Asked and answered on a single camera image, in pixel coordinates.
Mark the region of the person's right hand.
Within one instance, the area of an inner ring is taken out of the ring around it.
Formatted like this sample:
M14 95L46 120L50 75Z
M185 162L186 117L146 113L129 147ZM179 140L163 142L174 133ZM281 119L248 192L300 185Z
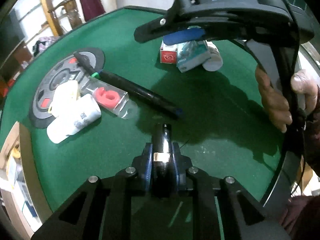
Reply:
M261 96L261 102L267 111L272 124L282 133L292 124L292 114L287 99L279 94L272 86L269 76L257 65L255 79ZM318 101L319 86L304 70L296 72L291 77L291 88L298 95L305 97L305 113L311 114Z

